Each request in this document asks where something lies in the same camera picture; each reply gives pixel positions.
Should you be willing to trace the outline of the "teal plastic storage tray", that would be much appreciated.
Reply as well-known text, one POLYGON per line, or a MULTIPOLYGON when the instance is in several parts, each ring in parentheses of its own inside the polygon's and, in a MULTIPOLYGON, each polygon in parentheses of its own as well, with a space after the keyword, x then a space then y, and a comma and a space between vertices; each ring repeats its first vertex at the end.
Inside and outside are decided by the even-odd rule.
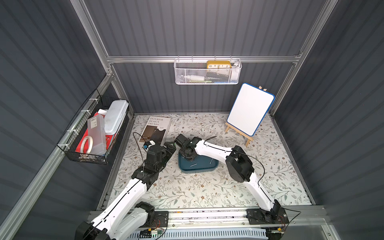
POLYGON ((197 156, 192 162, 185 159, 180 153, 178 155, 178 165, 180 170, 186 174, 196 174, 203 172, 214 171, 219 166, 219 161, 206 156, 197 156))

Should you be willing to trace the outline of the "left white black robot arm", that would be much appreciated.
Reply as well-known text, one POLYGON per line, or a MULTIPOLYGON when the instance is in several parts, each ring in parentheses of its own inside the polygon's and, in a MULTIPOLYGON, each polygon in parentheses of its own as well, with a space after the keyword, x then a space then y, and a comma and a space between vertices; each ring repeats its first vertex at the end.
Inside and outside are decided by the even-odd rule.
POLYGON ((134 171, 125 189, 90 223, 81 223, 75 239, 125 240, 138 228, 152 226, 156 222, 154 206, 137 201, 157 181, 176 149, 173 142, 149 146, 147 158, 134 171))

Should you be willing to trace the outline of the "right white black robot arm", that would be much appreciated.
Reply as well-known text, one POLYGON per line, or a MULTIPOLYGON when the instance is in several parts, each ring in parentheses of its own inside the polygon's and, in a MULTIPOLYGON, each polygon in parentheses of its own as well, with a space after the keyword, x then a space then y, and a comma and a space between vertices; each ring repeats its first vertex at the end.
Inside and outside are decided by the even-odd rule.
POLYGON ((265 189, 255 173, 250 156, 240 146, 221 147, 198 137, 188 139, 182 134, 176 137, 175 143, 180 147, 179 153, 189 161, 205 156, 225 163, 230 177, 243 183, 256 199, 265 220, 271 223, 278 218, 280 203, 265 189))

